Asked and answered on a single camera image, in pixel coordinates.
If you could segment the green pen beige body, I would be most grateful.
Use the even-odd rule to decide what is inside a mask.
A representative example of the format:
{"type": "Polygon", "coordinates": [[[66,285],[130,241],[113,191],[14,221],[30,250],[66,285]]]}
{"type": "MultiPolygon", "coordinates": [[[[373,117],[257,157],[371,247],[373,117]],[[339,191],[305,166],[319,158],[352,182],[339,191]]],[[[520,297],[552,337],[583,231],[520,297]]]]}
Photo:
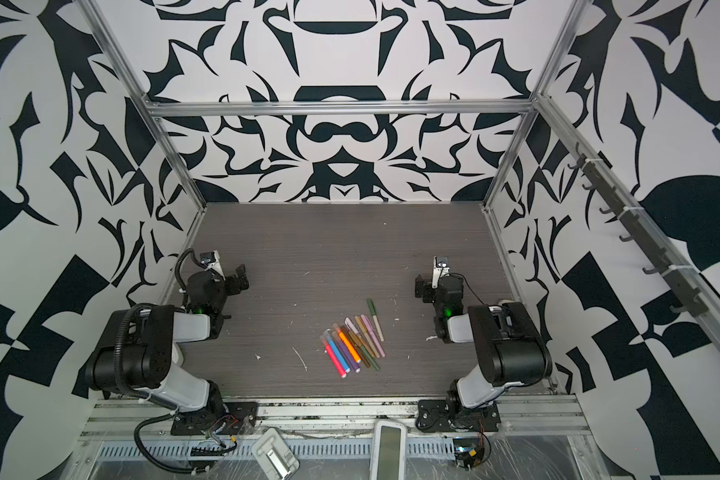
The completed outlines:
{"type": "Polygon", "coordinates": [[[382,331],[382,329],[381,329],[381,325],[380,325],[380,322],[379,322],[379,318],[378,318],[378,314],[377,314],[377,310],[376,310],[375,304],[374,304],[374,302],[373,302],[373,300],[372,300],[371,298],[367,298],[366,301],[367,301],[367,305],[368,305],[368,308],[369,308],[369,311],[370,311],[370,314],[371,314],[371,318],[372,318],[372,320],[373,320],[373,325],[374,325],[374,329],[375,329],[375,332],[376,332],[376,334],[377,334],[377,337],[378,337],[378,339],[380,340],[380,342],[384,342],[384,341],[385,341],[385,336],[384,336],[384,333],[383,333],[383,331],[382,331]]]}

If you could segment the brown pen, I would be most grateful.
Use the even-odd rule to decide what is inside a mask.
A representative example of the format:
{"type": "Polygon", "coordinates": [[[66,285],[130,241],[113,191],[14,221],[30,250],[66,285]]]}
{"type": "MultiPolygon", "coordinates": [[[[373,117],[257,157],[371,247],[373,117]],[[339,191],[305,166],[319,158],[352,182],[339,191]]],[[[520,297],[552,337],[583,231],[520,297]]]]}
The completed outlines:
{"type": "Polygon", "coordinates": [[[372,354],[375,358],[379,358],[378,350],[376,349],[376,346],[374,345],[374,342],[373,342],[373,340],[371,339],[371,337],[370,337],[370,335],[369,335],[369,331],[368,331],[368,329],[367,329],[367,327],[366,327],[366,325],[365,325],[365,322],[363,321],[362,317],[361,317],[361,316],[355,316],[354,319],[355,319],[356,325],[358,326],[358,328],[359,328],[360,331],[362,332],[362,335],[363,335],[364,338],[365,338],[365,342],[366,342],[366,344],[368,345],[368,347],[369,347],[369,349],[370,349],[370,351],[371,351],[371,354],[372,354]]]}

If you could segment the pink pen body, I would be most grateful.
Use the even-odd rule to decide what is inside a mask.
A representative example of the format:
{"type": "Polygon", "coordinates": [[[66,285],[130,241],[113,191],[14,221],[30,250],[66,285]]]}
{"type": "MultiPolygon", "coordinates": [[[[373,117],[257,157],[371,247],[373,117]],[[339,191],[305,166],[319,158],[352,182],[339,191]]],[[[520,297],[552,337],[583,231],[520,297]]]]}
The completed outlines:
{"type": "Polygon", "coordinates": [[[385,351],[384,351],[383,347],[381,346],[381,343],[375,333],[375,330],[372,327],[372,324],[371,324],[369,318],[365,314],[362,314],[361,319],[362,319],[362,321],[365,325],[365,328],[371,338],[371,341],[373,342],[373,345],[376,349],[378,356],[380,358],[384,358],[386,356],[385,351]]]}

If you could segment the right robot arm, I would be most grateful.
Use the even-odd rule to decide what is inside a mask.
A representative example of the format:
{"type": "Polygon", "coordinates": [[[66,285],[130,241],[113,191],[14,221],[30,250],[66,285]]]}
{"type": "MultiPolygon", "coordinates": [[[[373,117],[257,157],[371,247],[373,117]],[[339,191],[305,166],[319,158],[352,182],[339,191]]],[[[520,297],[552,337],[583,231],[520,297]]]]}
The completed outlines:
{"type": "Polygon", "coordinates": [[[477,364],[448,391],[451,408],[485,407],[513,388],[530,387],[552,374],[551,355],[523,303],[463,303],[467,281],[451,274],[415,279],[414,295],[433,306],[436,337],[446,344],[471,344],[477,364]]]}

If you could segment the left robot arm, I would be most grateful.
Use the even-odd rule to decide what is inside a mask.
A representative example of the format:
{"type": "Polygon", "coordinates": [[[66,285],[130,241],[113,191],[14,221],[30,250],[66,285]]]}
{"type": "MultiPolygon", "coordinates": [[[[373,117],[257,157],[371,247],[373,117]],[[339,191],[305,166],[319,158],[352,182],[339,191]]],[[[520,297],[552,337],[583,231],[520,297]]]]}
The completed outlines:
{"type": "Polygon", "coordinates": [[[218,386],[184,370],[173,351],[180,343],[218,338],[229,318],[223,313],[227,298],[249,287],[245,265],[230,276],[211,267],[189,278],[181,307],[140,304],[113,312],[85,364],[86,384],[184,415],[224,416],[218,386]]]}

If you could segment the olive green marker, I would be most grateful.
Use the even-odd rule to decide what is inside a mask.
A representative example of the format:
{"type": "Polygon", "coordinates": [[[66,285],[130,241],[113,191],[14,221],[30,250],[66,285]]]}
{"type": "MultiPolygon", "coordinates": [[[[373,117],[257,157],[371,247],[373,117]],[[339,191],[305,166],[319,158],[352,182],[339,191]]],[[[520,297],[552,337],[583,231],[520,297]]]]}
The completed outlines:
{"type": "Polygon", "coordinates": [[[365,347],[363,342],[360,340],[360,338],[353,332],[350,333],[350,336],[352,338],[352,341],[358,348],[358,351],[360,355],[363,358],[363,361],[368,364],[371,368],[373,368],[376,371],[380,370],[379,365],[377,364],[374,356],[369,352],[369,350],[365,347]]]}

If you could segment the orange marker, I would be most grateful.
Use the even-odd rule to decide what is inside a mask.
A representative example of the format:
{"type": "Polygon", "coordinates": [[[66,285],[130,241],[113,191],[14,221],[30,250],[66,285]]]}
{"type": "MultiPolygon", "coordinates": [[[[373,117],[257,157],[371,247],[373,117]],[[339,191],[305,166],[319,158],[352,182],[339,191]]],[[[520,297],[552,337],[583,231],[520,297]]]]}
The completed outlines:
{"type": "Polygon", "coordinates": [[[353,359],[353,361],[356,364],[361,364],[362,363],[361,357],[359,356],[359,354],[357,353],[357,351],[355,350],[353,345],[350,343],[346,334],[341,330],[340,326],[337,323],[334,323],[333,328],[334,328],[336,334],[338,335],[340,341],[344,345],[345,349],[349,352],[349,356],[353,359]]]}

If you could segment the purple marker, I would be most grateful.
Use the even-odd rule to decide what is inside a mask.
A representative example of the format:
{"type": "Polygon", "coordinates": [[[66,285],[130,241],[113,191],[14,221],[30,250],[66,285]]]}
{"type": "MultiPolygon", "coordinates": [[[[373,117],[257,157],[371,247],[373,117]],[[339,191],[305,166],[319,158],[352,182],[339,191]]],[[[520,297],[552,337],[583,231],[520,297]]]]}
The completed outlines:
{"type": "Polygon", "coordinates": [[[360,373],[361,368],[358,366],[357,362],[354,360],[354,357],[351,355],[351,352],[346,347],[344,342],[339,337],[338,333],[335,330],[331,331],[332,339],[334,340],[336,346],[338,347],[339,351],[341,352],[343,358],[345,359],[347,365],[349,368],[354,371],[355,373],[360,373]]]}

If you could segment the blue marker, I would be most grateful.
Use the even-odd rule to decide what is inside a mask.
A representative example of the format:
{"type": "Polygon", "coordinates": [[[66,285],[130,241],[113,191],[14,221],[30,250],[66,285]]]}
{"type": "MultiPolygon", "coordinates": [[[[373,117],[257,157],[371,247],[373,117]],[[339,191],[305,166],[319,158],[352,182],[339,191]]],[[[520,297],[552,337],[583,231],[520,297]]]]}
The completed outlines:
{"type": "Polygon", "coordinates": [[[334,356],[336,357],[336,359],[337,359],[340,367],[342,368],[343,372],[344,372],[344,373],[349,373],[349,372],[350,372],[350,367],[349,367],[348,363],[346,362],[346,360],[344,359],[344,357],[343,357],[341,351],[339,350],[338,346],[336,345],[335,341],[333,340],[333,338],[332,338],[332,336],[331,336],[331,332],[330,332],[329,330],[326,330],[326,331],[324,332],[324,337],[325,337],[325,339],[327,340],[327,342],[328,342],[328,344],[329,344],[329,348],[331,349],[331,352],[332,352],[332,353],[334,354],[334,356]]]}

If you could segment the red pink marker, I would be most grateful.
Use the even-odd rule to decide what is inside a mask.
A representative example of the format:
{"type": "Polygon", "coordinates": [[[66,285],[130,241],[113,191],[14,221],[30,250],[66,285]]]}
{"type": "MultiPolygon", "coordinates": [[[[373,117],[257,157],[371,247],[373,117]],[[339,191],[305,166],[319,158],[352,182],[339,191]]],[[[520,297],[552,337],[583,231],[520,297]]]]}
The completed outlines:
{"type": "Polygon", "coordinates": [[[335,367],[336,371],[338,372],[338,375],[342,379],[344,379],[346,377],[346,371],[340,364],[332,347],[329,345],[328,341],[326,340],[326,338],[323,335],[320,336],[320,340],[321,340],[323,346],[325,347],[326,353],[328,354],[329,358],[331,359],[333,366],[335,367]]]}

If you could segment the white tablet device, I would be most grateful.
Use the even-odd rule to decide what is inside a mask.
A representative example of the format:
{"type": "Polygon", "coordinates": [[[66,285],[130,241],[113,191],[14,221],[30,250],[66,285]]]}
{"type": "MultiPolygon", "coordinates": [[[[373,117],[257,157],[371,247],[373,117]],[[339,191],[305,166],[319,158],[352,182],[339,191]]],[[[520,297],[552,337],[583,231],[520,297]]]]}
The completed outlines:
{"type": "Polygon", "coordinates": [[[375,423],[370,463],[371,480],[405,478],[408,429],[400,422],[381,419],[375,423]]]}

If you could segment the green lit circuit board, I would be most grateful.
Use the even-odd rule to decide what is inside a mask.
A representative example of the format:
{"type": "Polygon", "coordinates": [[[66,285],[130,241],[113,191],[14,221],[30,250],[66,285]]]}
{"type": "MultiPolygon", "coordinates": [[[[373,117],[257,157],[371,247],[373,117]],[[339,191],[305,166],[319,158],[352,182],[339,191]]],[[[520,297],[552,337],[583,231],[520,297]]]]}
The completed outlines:
{"type": "Polygon", "coordinates": [[[488,460],[491,453],[492,446],[486,436],[454,440],[454,464],[458,468],[472,470],[488,460]]]}

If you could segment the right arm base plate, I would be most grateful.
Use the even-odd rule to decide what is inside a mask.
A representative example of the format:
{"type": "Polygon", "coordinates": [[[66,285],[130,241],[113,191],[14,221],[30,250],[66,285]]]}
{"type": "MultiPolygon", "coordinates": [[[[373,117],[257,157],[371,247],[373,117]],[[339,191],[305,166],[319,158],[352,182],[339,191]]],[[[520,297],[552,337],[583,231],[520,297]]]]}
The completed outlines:
{"type": "Polygon", "coordinates": [[[501,417],[495,405],[464,409],[446,400],[420,400],[415,428],[424,433],[499,431],[501,417]]]}

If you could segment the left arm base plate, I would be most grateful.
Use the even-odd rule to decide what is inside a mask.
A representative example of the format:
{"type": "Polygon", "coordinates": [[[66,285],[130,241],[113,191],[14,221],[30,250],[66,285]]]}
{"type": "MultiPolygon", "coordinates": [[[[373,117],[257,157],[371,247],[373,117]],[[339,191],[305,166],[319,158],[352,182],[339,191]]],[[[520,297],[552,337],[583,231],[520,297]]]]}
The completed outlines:
{"type": "Polygon", "coordinates": [[[179,413],[173,420],[173,436],[202,435],[211,430],[218,435],[237,435],[255,426],[259,404],[255,401],[225,402],[219,412],[208,408],[179,413]]]}

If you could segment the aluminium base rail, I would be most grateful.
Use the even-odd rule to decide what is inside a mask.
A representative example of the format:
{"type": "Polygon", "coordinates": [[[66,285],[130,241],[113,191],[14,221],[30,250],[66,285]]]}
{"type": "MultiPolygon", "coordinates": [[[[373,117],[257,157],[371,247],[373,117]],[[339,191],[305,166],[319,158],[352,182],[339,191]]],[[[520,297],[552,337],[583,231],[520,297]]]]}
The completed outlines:
{"type": "MultiPolygon", "coordinates": [[[[378,420],[389,419],[405,425],[416,436],[459,437],[476,432],[424,433],[415,428],[420,400],[430,397],[348,397],[348,398],[264,398],[251,429],[237,435],[251,438],[276,428],[286,438],[363,438],[372,433],[378,420]]],[[[589,436],[590,427],[578,400],[570,395],[505,395],[494,401],[501,417],[499,431],[487,434],[503,436],[589,436]]]]}

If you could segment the black hook rail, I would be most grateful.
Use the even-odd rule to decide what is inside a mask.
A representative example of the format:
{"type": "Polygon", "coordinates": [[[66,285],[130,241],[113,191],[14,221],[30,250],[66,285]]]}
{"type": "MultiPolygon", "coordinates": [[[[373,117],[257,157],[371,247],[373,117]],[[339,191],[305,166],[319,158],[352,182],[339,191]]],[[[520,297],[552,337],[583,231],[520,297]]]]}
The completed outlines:
{"type": "Polygon", "coordinates": [[[710,308],[702,298],[699,282],[693,278],[695,268],[672,251],[669,240],[612,173],[607,162],[587,156],[579,147],[575,148],[575,155],[576,160],[571,167],[581,171],[589,181],[584,189],[597,192],[606,204],[600,212],[613,217],[626,231],[619,240],[635,243],[649,262],[642,269],[643,273],[660,276],[674,293],[679,304],[671,310],[693,317],[708,313],[710,308]]]}

